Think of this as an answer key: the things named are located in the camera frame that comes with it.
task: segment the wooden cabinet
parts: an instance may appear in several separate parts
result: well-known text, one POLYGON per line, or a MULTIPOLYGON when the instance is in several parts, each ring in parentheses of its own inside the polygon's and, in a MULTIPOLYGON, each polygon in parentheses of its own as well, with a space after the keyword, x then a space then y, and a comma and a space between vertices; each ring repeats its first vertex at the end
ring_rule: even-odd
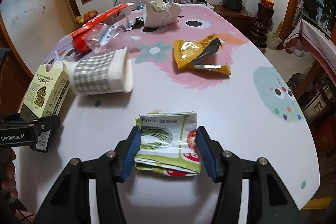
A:
POLYGON ((215 7, 215 12, 234 25, 243 35, 247 35, 251 30, 251 25, 257 18, 246 10, 231 11, 223 6, 215 7))

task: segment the flower print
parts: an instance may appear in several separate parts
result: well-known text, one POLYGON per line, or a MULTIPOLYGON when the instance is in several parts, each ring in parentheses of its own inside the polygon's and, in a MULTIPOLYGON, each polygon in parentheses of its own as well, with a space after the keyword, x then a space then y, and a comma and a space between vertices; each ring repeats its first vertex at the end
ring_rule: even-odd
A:
POLYGON ((158 41, 153 45, 142 45, 141 54, 135 59, 135 63, 143 63, 153 59, 157 63, 162 63, 167 60, 166 52, 171 50, 173 45, 166 45, 163 41, 158 41))

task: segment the small blue object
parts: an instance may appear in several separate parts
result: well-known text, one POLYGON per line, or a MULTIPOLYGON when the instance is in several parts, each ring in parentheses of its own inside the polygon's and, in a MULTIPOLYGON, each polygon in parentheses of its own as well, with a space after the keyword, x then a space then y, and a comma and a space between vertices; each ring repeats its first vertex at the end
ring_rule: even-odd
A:
POLYGON ((140 128, 137 128, 137 131, 135 132, 135 135, 132 139, 129 149, 124 157, 123 170, 120 175, 120 178, 123 182, 126 181, 126 179, 130 176, 132 172, 134 165, 134 157, 140 149, 140 141, 141 141, 141 130, 140 128))
POLYGON ((199 128, 197 128, 196 131, 196 143, 197 143, 197 150, 201 154, 202 162, 205 167, 205 170, 207 171, 208 177, 210 177, 213 180, 213 182, 215 182, 217 178, 215 169, 215 160, 199 128))
POLYGON ((140 10, 143 8, 143 3, 142 1, 139 1, 138 6, 136 7, 137 10, 140 10))

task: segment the tissue paper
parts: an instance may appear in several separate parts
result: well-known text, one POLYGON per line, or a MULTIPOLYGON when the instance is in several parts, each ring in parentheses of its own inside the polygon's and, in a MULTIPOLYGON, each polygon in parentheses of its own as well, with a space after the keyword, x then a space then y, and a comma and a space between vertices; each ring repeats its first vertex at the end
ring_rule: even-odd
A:
POLYGON ((145 27, 158 28, 176 21, 182 12, 181 4, 163 0, 147 0, 142 10, 145 27))

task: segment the gray checkered pattern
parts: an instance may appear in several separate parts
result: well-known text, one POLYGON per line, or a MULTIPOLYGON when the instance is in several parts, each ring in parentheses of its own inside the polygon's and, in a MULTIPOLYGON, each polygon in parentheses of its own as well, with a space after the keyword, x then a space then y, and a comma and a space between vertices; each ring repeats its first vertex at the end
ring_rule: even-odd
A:
POLYGON ((83 95, 112 92, 107 73, 113 57, 114 52, 108 52, 78 62, 73 72, 75 89, 83 95))

